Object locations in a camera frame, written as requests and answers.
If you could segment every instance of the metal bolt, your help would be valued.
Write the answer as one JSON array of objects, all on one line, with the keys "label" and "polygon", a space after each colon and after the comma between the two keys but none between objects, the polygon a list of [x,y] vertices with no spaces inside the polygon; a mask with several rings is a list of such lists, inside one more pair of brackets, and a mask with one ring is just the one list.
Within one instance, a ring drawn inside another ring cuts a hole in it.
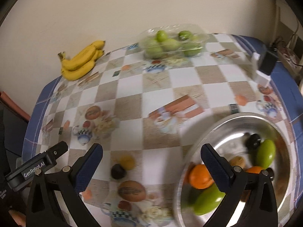
[{"label": "metal bolt", "polygon": [[236,172],[241,172],[242,171],[242,168],[241,167],[239,167],[239,166],[234,166],[234,171],[236,171]]},{"label": "metal bolt", "polygon": [[64,172],[64,173],[67,173],[67,172],[69,172],[71,170],[71,167],[70,166],[65,166],[65,167],[63,167],[63,169],[62,169],[62,171]]},{"label": "metal bolt", "polygon": [[35,174],[37,175],[37,176],[39,176],[40,174],[41,174],[41,169],[37,169],[37,170],[35,170]]},{"label": "metal bolt", "polygon": [[263,174],[264,176],[268,176],[268,171],[262,170],[262,174]]}]

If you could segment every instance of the metal bowl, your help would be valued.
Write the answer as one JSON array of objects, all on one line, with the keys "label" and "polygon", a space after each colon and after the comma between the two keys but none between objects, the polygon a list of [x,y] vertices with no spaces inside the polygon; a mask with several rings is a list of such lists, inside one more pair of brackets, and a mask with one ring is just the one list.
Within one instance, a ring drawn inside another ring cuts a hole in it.
[{"label": "metal bowl", "polygon": [[[284,202],[285,194],[288,188],[290,175],[290,160],[287,150],[287,140],[282,132],[269,120],[254,113],[238,113],[230,115],[211,127],[192,147],[185,158],[185,167],[182,171],[181,179],[176,189],[174,199],[174,212],[179,224],[183,227],[203,226],[214,211],[202,216],[196,216],[191,207],[189,207],[189,192],[191,186],[185,182],[185,175],[196,164],[201,164],[200,150],[203,144],[209,143],[218,152],[220,156],[225,157],[228,161],[239,155],[245,158],[247,169],[253,164],[251,156],[248,154],[244,141],[247,139],[247,133],[257,133],[261,139],[271,139],[276,145],[276,156],[271,164],[275,172],[273,186],[276,196],[278,212]],[[240,217],[245,202],[239,202],[234,215],[227,226],[234,225]]]}]

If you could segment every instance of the plastic container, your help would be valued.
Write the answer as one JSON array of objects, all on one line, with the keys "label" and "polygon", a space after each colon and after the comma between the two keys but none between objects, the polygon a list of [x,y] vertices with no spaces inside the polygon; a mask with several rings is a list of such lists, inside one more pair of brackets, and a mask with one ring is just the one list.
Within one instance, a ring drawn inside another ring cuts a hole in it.
[{"label": "plastic container", "polygon": [[144,31],[138,42],[147,59],[163,59],[172,55],[199,56],[208,38],[198,25],[182,24]]}]

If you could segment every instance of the tablecloth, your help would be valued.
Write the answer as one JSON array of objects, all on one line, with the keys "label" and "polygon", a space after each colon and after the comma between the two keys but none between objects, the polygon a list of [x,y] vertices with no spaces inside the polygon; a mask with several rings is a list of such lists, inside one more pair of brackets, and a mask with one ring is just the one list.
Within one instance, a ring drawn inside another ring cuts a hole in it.
[{"label": "tablecloth", "polygon": [[[225,49],[236,57],[212,56]],[[82,79],[68,82],[59,77],[43,89],[28,125],[23,160],[64,140],[69,151],[58,159],[53,169],[58,171],[98,142],[104,149],[103,159],[88,186],[91,198],[83,200],[100,225],[126,226],[129,221],[175,226],[171,204],[187,151],[221,118],[234,112],[255,112],[272,120],[290,144],[290,186],[279,212],[283,225],[303,187],[303,99],[280,63],[268,88],[251,80],[250,55],[263,50],[254,38],[210,34],[201,56],[186,60],[148,61],[136,44],[112,51]],[[86,82],[88,76],[92,76],[90,82]],[[164,125],[163,107],[167,109],[166,105],[184,96],[191,104],[174,112],[179,115],[169,117],[169,125]],[[268,104],[275,106],[276,113]],[[125,155],[135,158],[135,167],[122,180],[115,180],[111,167]],[[124,181],[137,183],[132,185],[136,189],[142,187],[142,201],[121,192],[117,196]]]}]

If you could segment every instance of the beige wall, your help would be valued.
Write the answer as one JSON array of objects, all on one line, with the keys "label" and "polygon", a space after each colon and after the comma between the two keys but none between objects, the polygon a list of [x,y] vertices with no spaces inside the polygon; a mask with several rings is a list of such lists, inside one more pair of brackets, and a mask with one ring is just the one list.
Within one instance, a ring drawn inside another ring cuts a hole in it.
[{"label": "beige wall", "polygon": [[273,19],[273,0],[19,0],[0,27],[0,89],[31,114],[60,75],[60,51],[72,56],[95,39],[111,51],[178,23],[268,42]]}]

